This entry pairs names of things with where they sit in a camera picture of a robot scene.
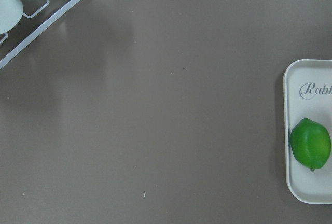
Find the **cream rabbit tray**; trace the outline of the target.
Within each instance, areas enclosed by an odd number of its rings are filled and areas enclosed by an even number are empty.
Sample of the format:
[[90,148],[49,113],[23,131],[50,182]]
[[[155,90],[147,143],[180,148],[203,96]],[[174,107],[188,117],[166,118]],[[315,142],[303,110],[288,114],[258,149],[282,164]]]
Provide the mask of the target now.
[[283,75],[286,183],[295,198],[308,204],[331,204],[331,159],[311,171],[294,157],[292,129],[309,118],[331,131],[331,61],[301,59]]

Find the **green lime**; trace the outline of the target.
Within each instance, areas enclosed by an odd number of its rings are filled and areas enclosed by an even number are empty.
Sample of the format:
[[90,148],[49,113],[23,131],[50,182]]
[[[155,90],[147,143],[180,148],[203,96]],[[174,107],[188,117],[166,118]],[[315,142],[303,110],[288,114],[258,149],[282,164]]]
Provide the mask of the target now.
[[321,169],[331,155],[331,138],[320,123],[303,118],[290,133],[290,146],[295,159],[311,171]]

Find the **pale green cup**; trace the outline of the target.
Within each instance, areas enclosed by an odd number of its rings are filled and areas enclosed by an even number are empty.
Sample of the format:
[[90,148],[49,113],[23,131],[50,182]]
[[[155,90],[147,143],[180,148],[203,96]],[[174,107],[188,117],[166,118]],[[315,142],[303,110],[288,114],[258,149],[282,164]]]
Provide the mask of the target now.
[[1,0],[1,34],[10,31],[20,21],[23,15],[21,0]]

